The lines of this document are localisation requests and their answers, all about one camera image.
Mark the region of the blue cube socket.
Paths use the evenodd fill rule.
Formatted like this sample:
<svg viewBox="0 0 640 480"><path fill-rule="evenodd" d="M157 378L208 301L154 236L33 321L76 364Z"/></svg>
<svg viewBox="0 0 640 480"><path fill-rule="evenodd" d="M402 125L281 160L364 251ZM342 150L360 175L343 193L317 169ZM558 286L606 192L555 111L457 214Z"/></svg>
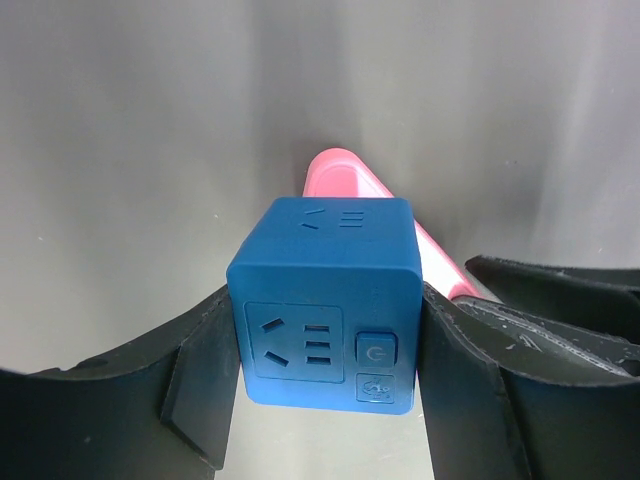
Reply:
<svg viewBox="0 0 640 480"><path fill-rule="evenodd" d="M423 282L360 273L275 200L227 272L246 391L259 404L401 415L414 404Z"/></svg>

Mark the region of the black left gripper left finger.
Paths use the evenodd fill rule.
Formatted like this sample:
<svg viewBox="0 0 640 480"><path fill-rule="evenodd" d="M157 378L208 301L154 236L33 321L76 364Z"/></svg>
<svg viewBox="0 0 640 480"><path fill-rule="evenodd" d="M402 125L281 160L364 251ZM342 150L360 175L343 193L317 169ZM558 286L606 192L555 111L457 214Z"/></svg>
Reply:
<svg viewBox="0 0 640 480"><path fill-rule="evenodd" d="M221 288L175 319L68 370L1 373L5 479L212 479L239 376Z"/></svg>

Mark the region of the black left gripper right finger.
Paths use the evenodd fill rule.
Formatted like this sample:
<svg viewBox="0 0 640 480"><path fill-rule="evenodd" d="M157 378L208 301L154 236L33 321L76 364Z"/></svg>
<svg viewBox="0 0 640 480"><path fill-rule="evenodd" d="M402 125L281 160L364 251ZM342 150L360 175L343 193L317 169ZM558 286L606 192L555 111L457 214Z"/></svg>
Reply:
<svg viewBox="0 0 640 480"><path fill-rule="evenodd" d="M639 475L639 272L477 256L490 299L423 293L419 385L438 479Z"/></svg>

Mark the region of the pink triangular power strip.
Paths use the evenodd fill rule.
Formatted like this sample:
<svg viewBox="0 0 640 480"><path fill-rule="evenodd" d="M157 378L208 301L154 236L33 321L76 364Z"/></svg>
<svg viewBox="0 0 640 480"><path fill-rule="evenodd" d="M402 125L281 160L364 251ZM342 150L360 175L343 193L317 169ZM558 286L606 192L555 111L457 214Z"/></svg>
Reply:
<svg viewBox="0 0 640 480"><path fill-rule="evenodd" d="M481 296L446 252L413 218L412 207L393 197L360 158L332 148L311 162L303 190L304 208L294 213L294 230L305 239L329 242L330 260L344 260L360 273L423 282L446 299Z"/></svg>

